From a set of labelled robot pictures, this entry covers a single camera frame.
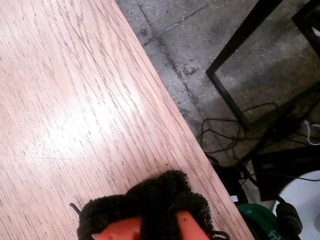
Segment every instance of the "black metal frame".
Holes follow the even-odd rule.
[[[313,50],[320,57],[320,40],[312,31],[312,28],[306,23],[305,16],[320,5],[319,0],[311,0],[300,11],[298,11],[293,17],[292,21],[299,28],[304,37],[308,40]]]
[[[320,86],[320,83],[315,84],[313,87],[309,88],[297,97],[291,99],[287,103],[281,105],[277,109],[267,113],[266,115],[255,120],[254,122],[249,122],[248,119],[245,117],[244,113],[240,110],[238,105],[235,103],[233,98],[228,93],[227,89],[224,87],[224,85],[221,83],[218,76],[216,75],[216,71],[248,39],[248,37],[261,25],[261,23],[275,10],[275,8],[282,1],[283,0],[259,0],[206,71],[207,76],[210,78],[215,88],[218,90],[226,104],[229,106],[236,119],[247,131],[254,129],[262,125],[263,123],[269,122],[270,120],[276,118],[277,116],[279,116],[280,113],[287,109],[293,101],[296,101],[297,99],[310,93],[310,91],[314,87],[318,88]]]

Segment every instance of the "concrete floor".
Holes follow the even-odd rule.
[[[206,118],[234,119],[205,71],[257,0],[117,2],[193,134],[200,134]],[[218,71],[242,110],[265,102],[281,105],[318,80],[320,60],[291,21],[306,2],[284,1]],[[248,111],[246,116],[253,120],[270,109]],[[229,136],[235,136],[238,127],[225,122],[209,126]],[[262,131],[251,132],[251,137]],[[203,148],[217,150],[229,143],[207,136]],[[256,143],[239,144],[236,155],[242,157]],[[235,162],[230,151],[214,156],[223,166]],[[244,188],[249,200],[259,203],[258,190],[250,183]]]

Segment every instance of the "green object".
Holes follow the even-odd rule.
[[[241,213],[249,215],[254,219],[265,231],[270,240],[291,240],[292,238],[287,234],[281,232],[277,217],[266,207],[258,204],[242,204],[237,206]],[[260,240],[257,228],[250,221],[245,219],[255,240]]]

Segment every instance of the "black foam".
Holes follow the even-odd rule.
[[[207,200],[191,191],[187,175],[178,170],[147,179],[126,194],[88,202],[79,214],[78,239],[92,240],[111,223],[141,216],[140,240],[181,240],[176,216],[181,210],[189,211],[211,240],[229,239],[214,230]]]

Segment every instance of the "wood grain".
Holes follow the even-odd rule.
[[[76,239],[70,202],[169,169],[253,239],[113,0],[2,0],[0,30],[1,239]]]

